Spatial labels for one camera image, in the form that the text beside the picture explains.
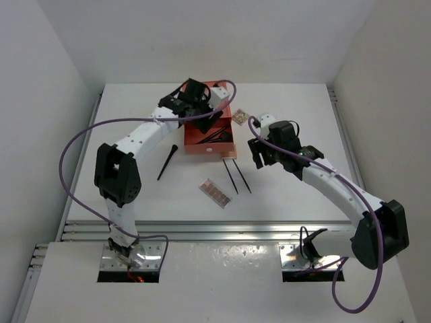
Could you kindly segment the orange drawer organizer box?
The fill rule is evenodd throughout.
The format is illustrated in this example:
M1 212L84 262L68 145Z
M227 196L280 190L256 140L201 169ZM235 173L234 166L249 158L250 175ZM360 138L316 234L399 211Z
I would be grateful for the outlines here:
M232 113L228 101L231 94L225 81L200 82L188 79L178 96L192 98L192 115L212 113L211 116L184 123L183 145L189 155L235 152Z

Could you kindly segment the orange drawer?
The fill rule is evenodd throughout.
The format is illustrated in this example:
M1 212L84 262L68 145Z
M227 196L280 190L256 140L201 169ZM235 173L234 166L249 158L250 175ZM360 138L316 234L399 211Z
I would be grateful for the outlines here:
M219 119L206 133L188 122L185 125L183 145L185 153L189 155L220 154L226 158L236 157L232 119Z

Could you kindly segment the black round blush brush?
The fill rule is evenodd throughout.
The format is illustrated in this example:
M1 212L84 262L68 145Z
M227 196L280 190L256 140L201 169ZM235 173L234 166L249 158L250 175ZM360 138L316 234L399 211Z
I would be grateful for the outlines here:
M166 158L166 161L164 162L164 165L162 166L162 169L160 170L160 173L158 174L157 181L159 181L165 172L170 160L172 159L172 156L178 151L178 146L173 145L171 147L170 153L168 154L168 157Z

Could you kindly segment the long clear eyeshadow palette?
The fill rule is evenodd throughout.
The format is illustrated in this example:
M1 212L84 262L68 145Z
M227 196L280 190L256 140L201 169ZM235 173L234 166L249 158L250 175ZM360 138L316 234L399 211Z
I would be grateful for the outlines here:
M219 207L225 209L228 204L232 202L232 199L210 179L204 180L200 185L199 189L208 196L213 202Z

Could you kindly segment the black fan brush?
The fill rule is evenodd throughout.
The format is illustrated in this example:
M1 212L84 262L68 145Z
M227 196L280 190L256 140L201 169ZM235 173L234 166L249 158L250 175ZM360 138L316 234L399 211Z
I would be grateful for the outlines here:
M207 142L207 143L228 143L231 142L233 136L229 132L222 133L216 140Z

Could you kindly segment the small square copper palette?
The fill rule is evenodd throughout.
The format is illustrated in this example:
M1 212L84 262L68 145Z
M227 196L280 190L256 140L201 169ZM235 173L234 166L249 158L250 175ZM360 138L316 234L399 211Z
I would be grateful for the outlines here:
M237 159L236 151L225 151L220 154L222 159Z

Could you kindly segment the black angled powder brush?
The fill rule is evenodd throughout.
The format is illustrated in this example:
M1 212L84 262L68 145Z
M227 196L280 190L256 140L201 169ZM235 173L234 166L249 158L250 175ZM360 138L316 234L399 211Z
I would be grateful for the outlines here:
M214 132L214 133L210 134L209 136L207 136L206 138L200 140L198 142L198 144L207 143L207 142L216 140L222 133L225 133L227 129L228 129L228 126L224 126L224 127L220 128L216 132Z

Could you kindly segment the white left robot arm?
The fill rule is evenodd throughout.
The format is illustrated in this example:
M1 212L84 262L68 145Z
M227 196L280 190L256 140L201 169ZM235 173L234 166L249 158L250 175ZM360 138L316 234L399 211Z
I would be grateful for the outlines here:
M148 121L113 145L97 150L94 184L104 198L110 220L108 245L119 258L131 263L137 258L138 237L131 203L141 190L138 161L190 117L206 133L223 114L220 106L229 92L218 83L208 86L188 79L164 96Z

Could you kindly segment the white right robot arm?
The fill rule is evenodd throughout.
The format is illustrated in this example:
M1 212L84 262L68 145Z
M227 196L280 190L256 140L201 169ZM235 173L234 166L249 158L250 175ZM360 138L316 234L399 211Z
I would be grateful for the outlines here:
M305 259L312 262L334 254L355 258L374 270L409 246L401 203L384 202L341 175L317 148L301 144L291 121L263 114L250 117L248 125L251 131L260 131L248 140L257 168L281 164L331 201L354 227L347 231L323 228L305 237L300 244Z

